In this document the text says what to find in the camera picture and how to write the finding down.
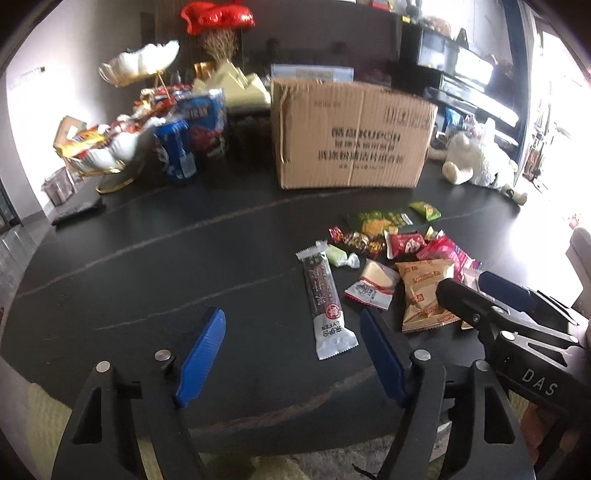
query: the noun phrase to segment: chip bag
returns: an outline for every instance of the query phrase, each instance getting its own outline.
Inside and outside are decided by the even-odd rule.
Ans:
[[[380,236],[387,231],[393,235],[412,226],[412,221],[402,212],[367,212],[346,215],[351,230],[361,232],[370,238]]]
[[[448,236],[441,236],[430,242],[425,248],[417,253],[419,260],[433,260],[435,258],[444,258],[454,262],[454,278],[462,282],[464,277],[464,268],[474,268],[480,270],[482,263],[469,257],[464,250],[458,247]]]
[[[437,284],[453,278],[452,260],[422,260],[396,264],[406,289],[407,309],[402,321],[403,332],[430,330],[459,320],[437,302]]]

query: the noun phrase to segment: snack pile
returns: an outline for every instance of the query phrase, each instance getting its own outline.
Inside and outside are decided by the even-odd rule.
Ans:
[[[344,290],[348,300],[366,306],[388,310],[397,301],[395,293],[404,288],[402,331],[407,333],[431,330],[459,320],[437,301],[437,285],[444,278],[454,278],[478,289],[482,264],[443,230],[423,223],[441,219],[441,212],[426,202],[413,202],[408,208],[414,211],[407,210],[411,216],[420,218],[418,225],[403,209],[347,214],[345,219],[350,230],[341,226],[328,229],[333,245],[317,241],[315,247],[297,254],[305,265],[320,359],[357,345],[354,334],[345,329],[330,265],[359,268],[359,257],[366,258],[359,280]],[[334,341],[327,343],[328,338]]]

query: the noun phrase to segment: white stuffed toy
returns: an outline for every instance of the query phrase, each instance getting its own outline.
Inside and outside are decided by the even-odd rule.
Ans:
[[[468,138],[460,132],[448,143],[447,150],[429,149],[429,158],[444,161],[443,176],[454,185],[469,181],[479,187],[498,190],[518,205],[527,201],[526,193],[517,193],[513,181],[517,164],[495,143],[495,121],[489,118],[480,138]]]

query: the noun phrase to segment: black table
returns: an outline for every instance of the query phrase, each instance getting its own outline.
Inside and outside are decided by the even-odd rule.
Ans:
[[[282,191],[261,164],[208,166],[184,187],[158,175],[106,196],[102,215],[51,231],[7,318],[0,355],[72,406],[90,370],[133,372],[154,352],[186,354],[207,306],[223,309],[226,339],[201,397],[186,409],[199,451],[260,455],[344,446],[395,431],[401,411],[382,392],[359,335],[360,305],[343,302],[359,347],[319,361],[295,253],[327,237],[342,214],[437,206],[435,223],[485,267],[572,304],[581,285],[565,251],[570,231],[536,199],[452,186],[427,163],[416,189]],[[333,269],[340,292],[359,271]],[[385,314],[402,315],[401,293]],[[469,365],[474,331],[450,325],[410,336]]]

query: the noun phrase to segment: white ceramic fruit bowl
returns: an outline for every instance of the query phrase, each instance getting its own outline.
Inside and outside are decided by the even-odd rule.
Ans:
[[[149,44],[133,53],[120,53],[99,67],[104,81],[116,87],[125,87],[163,72],[178,55],[180,46],[173,40],[166,45]]]

